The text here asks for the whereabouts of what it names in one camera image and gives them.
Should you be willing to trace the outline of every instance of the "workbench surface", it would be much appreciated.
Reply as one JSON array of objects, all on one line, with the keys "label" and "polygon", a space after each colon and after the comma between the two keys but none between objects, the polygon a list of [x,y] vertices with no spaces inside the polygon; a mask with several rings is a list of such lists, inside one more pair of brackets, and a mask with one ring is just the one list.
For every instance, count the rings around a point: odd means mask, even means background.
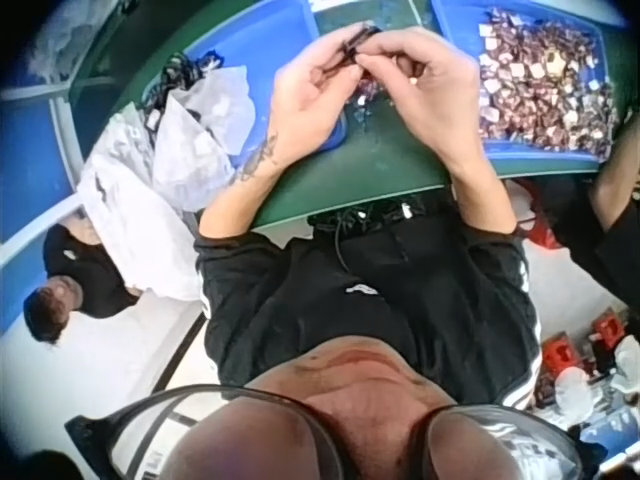
[{"label": "workbench surface", "polygon": [[[141,3],[140,10],[146,3]],[[147,56],[143,65],[137,65],[135,73],[131,73],[126,85],[119,90],[111,111],[121,108],[128,101],[138,100],[144,87],[157,75],[171,53],[185,49],[211,28],[252,3],[251,0],[218,0],[202,7],[172,35],[167,35],[164,43]],[[124,38],[126,35],[118,31],[124,23],[134,21],[134,17],[137,17],[136,22],[140,22],[142,16],[139,15],[136,11],[131,18],[120,19],[117,23],[112,20],[112,25],[107,25],[104,29],[106,33],[103,32],[94,52],[87,57],[80,79],[95,75],[95,65],[101,61],[104,63],[105,55],[108,56],[110,50],[124,49],[126,45],[130,48],[130,41]],[[413,4],[408,0],[364,0],[320,11],[315,15],[321,33],[367,19],[375,20],[385,29],[421,23],[426,28],[438,31],[430,0],[414,0]],[[616,103],[619,111],[624,112],[632,102],[638,101],[638,48],[630,32],[606,25],[600,25],[600,28],[610,77],[615,87]],[[112,55],[110,60],[117,62],[118,58]],[[81,89],[72,91],[71,101],[75,110],[82,110],[83,101],[87,103],[90,98],[88,93],[85,99],[83,95]],[[350,106],[346,107],[345,112],[348,135],[344,144],[292,167],[260,210],[255,221],[256,227],[448,184],[448,176],[437,157],[412,137],[388,102],[374,103],[366,129],[354,117]],[[498,174],[505,178],[593,172],[598,167],[595,162],[527,158],[495,162],[494,165]]]}]

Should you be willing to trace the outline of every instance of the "black jacket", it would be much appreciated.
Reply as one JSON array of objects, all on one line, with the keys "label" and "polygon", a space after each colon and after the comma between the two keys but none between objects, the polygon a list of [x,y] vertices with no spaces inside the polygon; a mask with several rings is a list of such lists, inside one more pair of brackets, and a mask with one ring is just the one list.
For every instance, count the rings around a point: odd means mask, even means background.
[{"label": "black jacket", "polygon": [[457,215],[419,217],[343,241],[294,239],[280,249],[247,233],[199,238],[212,319],[206,351],[223,383],[345,335],[378,338],[459,402],[523,406],[541,356],[527,263],[511,236]]}]

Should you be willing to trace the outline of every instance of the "red tool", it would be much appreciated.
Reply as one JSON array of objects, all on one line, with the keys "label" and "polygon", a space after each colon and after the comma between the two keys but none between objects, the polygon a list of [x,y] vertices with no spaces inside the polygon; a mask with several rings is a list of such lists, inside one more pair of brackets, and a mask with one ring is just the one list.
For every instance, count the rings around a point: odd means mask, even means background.
[{"label": "red tool", "polygon": [[611,309],[593,322],[593,330],[600,334],[607,350],[616,348],[620,340],[625,337],[624,327]]},{"label": "red tool", "polygon": [[582,368],[580,355],[566,333],[560,333],[542,344],[542,361],[555,380],[569,367]]}]

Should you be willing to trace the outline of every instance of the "hand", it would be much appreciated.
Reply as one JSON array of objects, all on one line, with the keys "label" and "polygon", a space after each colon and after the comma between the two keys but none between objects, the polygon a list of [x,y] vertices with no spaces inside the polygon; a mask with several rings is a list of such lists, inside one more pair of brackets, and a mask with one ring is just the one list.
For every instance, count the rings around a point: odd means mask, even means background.
[{"label": "hand", "polygon": [[421,27],[379,33],[358,52],[356,61],[387,89],[411,133],[447,166],[464,160],[464,149],[482,148],[480,79],[471,57]]},{"label": "hand", "polygon": [[275,81],[267,144],[280,168],[316,151],[331,135],[363,70],[359,65],[327,74],[342,43],[362,24],[336,30],[309,45],[282,68]]}]

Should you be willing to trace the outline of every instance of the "pile of small parts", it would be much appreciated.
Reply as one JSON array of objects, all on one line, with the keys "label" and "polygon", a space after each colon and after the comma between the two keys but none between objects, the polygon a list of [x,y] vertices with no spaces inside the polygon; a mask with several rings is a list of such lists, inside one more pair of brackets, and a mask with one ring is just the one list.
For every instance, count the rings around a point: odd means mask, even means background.
[{"label": "pile of small parts", "polygon": [[586,150],[606,160],[617,120],[612,87],[580,78],[599,62],[594,40],[558,23],[525,25],[498,9],[489,16],[479,26],[486,48],[480,56],[483,138]]}]

